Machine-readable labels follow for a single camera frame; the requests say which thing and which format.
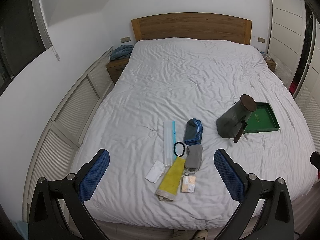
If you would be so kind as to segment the beige packaged sponge pack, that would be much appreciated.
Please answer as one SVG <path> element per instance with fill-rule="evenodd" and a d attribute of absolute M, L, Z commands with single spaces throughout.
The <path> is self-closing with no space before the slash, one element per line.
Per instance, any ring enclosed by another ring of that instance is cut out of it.
<path fill-rule="evenodd" d="M 194 193 L 195 192 L 196 177 L 195 176 L 183 176 L 181 192 Z"/>

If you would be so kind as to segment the grey cloth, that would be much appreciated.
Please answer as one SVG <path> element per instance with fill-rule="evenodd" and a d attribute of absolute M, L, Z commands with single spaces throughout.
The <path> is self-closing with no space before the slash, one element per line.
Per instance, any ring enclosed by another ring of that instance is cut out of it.
<path fill-rule="evenodd" d="M 187 158 L 184 163 L 186 176 L 195 174 L 201 166 L 202 163 L 202 145 L 191 145 L 187 147 Z"/>

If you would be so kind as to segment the black hair band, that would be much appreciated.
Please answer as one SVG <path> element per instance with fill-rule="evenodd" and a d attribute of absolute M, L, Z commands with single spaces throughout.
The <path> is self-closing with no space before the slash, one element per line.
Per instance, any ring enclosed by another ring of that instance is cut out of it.
<path fill-rule="evenodd" d="M 175 157 L 183 157 L 185 154 L 185 144 L 183 142 L 176 142 L 173 146 Z"/>

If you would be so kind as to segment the blue grey microfiber towel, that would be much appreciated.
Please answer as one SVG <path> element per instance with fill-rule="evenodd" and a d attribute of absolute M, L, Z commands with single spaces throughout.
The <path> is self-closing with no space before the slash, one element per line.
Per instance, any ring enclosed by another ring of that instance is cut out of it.
<path fill-rule="evenodd" d="M 183 142 L 188 146 L 200 145 L 202 141 L 202 134 L 202 122 L 196 118 L 190 119 L 185 127 Z"/>

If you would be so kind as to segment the yellow cleaning cloth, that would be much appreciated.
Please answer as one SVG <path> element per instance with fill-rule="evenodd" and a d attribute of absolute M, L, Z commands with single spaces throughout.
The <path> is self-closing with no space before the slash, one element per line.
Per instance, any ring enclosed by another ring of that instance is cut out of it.
<path fill-rule="evenodd" d="M 181 177 L 184 171 L 185 159 L 177 157 L 168 169 L 155 194 L 160 201 L 175 201 Z"/>

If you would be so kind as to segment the white mesh cloth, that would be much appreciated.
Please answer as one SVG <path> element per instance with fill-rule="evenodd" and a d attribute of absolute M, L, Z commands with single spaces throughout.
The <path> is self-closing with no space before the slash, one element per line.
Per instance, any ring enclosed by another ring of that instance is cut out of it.
<path fill-rule="evenodd" d="M 165 170 L 165 165 L 160 161 L 155 161 L 152 168 L 150 168 L 149 172 L 145 176 L 145 179 L 151 183 L 156 183 L 159 180 L 160 176 L 163 174 Z"/>

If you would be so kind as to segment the clear zip bag blue strip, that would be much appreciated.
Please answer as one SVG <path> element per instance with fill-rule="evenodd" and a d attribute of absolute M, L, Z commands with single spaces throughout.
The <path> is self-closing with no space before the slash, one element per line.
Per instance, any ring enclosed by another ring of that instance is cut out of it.
<path fill-rule="evenodd" d="M 164 150 L 164 165 L 170 167 L 175 159 L 174 144 L 176 143 L 176 128 L 175 121 L 165 121 L 163 124 L 163 150 Z"/>

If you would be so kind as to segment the right wooden nightstand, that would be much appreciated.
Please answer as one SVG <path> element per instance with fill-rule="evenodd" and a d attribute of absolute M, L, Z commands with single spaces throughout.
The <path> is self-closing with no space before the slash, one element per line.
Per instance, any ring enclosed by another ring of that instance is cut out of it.
<path fill-rule="evenodd" d="M 265 59 L 265 62 L 272 72 L 276 70 L 277 64 L 272 59 Z"/>

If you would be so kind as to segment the wooden nightstand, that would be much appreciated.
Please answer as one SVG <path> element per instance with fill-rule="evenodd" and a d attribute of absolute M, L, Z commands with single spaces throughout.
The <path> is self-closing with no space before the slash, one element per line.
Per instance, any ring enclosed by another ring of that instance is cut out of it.
<path fill-rule="evenodd" d="M 265 62 L 272 72 L 276 70 L 277 64 L 272 59 L 265 59 Z"/>
<path fill-rule="evenodd" d="M 118 81 L 120 78 L 123 70 L 125 69 L 126 65 L 129 62 L 129 58 L 126 59 L 119 59 L 119 60 L 114 60 L 110 61 L 106 65 L 106 69 L 111 77 L 111 80 L 113 81 L 114 84 Z"/>

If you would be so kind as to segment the left wooden nightstand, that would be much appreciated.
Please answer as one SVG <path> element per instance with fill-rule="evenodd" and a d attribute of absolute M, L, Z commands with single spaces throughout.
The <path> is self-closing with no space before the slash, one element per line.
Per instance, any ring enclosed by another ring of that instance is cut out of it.
<path fill-rule="evenodd" d="M 114 60 L 110 61 L 106 65 L 106 69 L 111 77 L 111 80 L 113 81 L 114 84 L 118 81 L 120 78 L 123 70 L 125 69 L 126 65 L 129 62 L 129 58 L 126 59 L 119 59 L 119 60 Z"/>

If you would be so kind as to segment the blue cloth on nightstand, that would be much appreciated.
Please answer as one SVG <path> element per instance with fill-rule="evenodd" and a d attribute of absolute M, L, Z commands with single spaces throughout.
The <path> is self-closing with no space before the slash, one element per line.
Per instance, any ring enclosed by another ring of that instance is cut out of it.
<path fill-rule="evenodd" d="M 128 59 L 131 56 L 134 45 L 121 45 L 110 55 L 110 61 Z"/>

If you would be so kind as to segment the white wardrobe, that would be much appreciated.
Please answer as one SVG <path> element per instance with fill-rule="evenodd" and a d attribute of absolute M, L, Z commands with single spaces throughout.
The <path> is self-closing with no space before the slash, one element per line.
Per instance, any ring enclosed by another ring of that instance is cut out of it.
<path fill-rule="evenodd" d="M 267 54 L 319 145 L 319 22 L 305 0 L 271 0 Z"/>

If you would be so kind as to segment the wooden headboard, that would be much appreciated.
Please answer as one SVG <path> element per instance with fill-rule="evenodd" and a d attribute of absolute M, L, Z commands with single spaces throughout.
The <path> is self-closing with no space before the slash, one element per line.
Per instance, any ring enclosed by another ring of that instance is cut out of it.
<path fill-rule="evenodd" d="M 225 40 L 249 45 L 252 21 L 205 12 L 175 12 L 131 20 L 136 41 L 164 38 Z"/>

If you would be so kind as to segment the wall switch plate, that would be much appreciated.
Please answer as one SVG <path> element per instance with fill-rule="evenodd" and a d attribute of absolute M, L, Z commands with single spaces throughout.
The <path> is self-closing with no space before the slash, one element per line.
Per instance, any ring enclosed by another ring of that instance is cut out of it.
<path fill-rule="evenodd" d="M 129 36 L 128 37 L 124 37 L 124 38 L 121 38 L 120 41 L 121 41 L 121 43 L 130 42 L 131 38 Z"/>
<path fill-rule="evenodd" d="M 264 38 L 259 37 L 259 38 L 258 38 L 258 42 L 264 43 L 264 42 L 265 42 L 265 39 L 264 39 Z"/>

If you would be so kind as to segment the left wall switch plate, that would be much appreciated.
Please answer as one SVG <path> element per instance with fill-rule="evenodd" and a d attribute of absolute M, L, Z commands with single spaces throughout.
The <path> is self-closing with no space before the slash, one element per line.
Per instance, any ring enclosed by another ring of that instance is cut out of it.
<path fill-rule="evenodd" d="M 124 38 L 121 38 L 120 41 L 121 41 L 121 43 L 130 42 L 131 38 L 129 36 L 128 37 L 124 37 Z"/>

